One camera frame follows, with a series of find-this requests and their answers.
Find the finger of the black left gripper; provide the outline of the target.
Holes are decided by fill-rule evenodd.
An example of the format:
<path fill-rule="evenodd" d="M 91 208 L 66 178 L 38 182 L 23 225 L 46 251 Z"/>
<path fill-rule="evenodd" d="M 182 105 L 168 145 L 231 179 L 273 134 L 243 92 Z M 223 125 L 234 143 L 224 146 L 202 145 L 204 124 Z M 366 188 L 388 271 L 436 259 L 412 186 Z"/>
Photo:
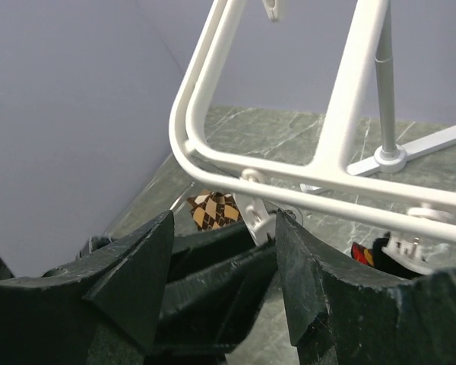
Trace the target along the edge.
<path fill-rule="evenodd" d="M 276 271 L 268 243 L 168 283 L 152 356 L 232 352 L 252 330 Z"/>
<path fill-rule="evenodd" d="M 252 236 L 243 222 L 175 236 L 171 266 L 210 266 L 254 247 Z"/>

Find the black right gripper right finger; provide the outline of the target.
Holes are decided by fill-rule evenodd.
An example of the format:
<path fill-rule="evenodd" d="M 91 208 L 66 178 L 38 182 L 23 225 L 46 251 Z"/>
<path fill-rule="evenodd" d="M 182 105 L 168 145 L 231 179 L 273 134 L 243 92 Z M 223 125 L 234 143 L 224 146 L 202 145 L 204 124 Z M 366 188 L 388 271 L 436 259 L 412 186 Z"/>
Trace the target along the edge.
<path fill-rule="evenodd" d="M 290 342 L 302 364 L 456 364 L 456 268 L 406 280 L 276 218 Z"/>

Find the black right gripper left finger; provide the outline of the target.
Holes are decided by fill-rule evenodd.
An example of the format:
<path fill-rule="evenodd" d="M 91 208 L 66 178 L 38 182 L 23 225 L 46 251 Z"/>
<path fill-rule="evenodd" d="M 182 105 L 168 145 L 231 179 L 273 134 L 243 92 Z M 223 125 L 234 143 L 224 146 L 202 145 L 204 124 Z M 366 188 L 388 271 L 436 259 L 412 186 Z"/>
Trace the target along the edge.
<path fill-rule="evenodd" d="M 0 364 L 142 364 L 173 240 L 166 211 L 40 277 L 0 280 Z"/>

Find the white hanger clip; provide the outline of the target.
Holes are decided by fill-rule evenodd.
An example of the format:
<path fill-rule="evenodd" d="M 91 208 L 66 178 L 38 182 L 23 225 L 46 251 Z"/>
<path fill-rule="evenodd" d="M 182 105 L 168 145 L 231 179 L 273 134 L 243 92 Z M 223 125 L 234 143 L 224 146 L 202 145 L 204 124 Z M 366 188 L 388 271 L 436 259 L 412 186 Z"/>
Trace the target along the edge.
<path fill-rule="evenodd" d="M 269 213 L 260 197 L 254 195 L 264 183 L 264 175 L 252 168 L 245 168 L 239 178 L 252 187 L 252 192 L 234 192 L 233 197 L 239 213 L 256 246 L 263 246 L 275 236 L 275 213 Z"/>
<path fill-rule="evenodd" d="M 452 214 L 434 209 L 429 204 L 409 208 L 407 214 L 411 217 L 441 223 L 448 223 L 453 218 Z M 406 240 L 403 233 L 391 233 L 388 244 L 382 248 L 382 252 L 414 274 L 430 275 L 433 273 L 433 269 L 423 257 L 419 237 L 415 236 L 412 240 Z"/>

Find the white clip sock hanger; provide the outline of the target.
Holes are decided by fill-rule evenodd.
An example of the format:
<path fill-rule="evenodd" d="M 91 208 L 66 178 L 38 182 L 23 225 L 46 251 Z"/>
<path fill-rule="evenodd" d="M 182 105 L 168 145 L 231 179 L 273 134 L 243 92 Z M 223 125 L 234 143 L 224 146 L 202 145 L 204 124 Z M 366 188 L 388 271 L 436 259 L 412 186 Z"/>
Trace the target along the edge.
<path fill-rule="evenodd" d="M 328 108 L 315 125 L 304 132 L 309 139 L 308 146 L 297 146 L 282 157 L 250 151 L 245 145 L 255 132 L 250 125 L 243 125 L 241 136 L 228 147 L 210 143 L 214 132 L 205 129 L 207 115 L 244 10 L 243 1 L 215 1 L 208 12 L 169 115 L 170 147 L 180 167 L 196 182 L 246 194 L 252 192 L 252 187 L 239 178 L 245 168 L 252 168 L 264 175 L 264 183 L 254 192 L 264 204 L 279 202 L 393 233 L 456 244 L 456 189 L 428 186 L 432 198 L 393 193 L 388 188 L 362 194 L 320 186 L 302 177 L 302 168 L 310 164 L 315 155 Z M 377 82 L 375 76 L 370 75 L 355 125 L 349 162 L 372 158 L 381 141 Z M 379 183 L 415 186 L 397 179 L 395 173 L 375 171 L 367 177 Z M 448 212 L 453 218 L 441 223 L 407 214 L 409 208 L 421 204 Z"/>

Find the red black argyle sock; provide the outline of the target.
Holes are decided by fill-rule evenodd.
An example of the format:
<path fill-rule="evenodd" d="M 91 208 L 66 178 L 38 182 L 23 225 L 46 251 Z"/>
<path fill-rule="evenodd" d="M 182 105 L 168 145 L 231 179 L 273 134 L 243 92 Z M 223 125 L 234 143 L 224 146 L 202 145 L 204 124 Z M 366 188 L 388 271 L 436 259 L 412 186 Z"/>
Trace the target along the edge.
<path fill-rule="evenodd" d="M 390 275 L 405 279 L 420 277 L 421 274 L 405 268 L 382 252 L 382 248 L 388 245 L 389 239 L 390 233 L 387 232 L 383 237 L 376 238 L 370 249 L 357 242 L 353 242 L 350 255 L 361 264 L 375 268 Z"/>

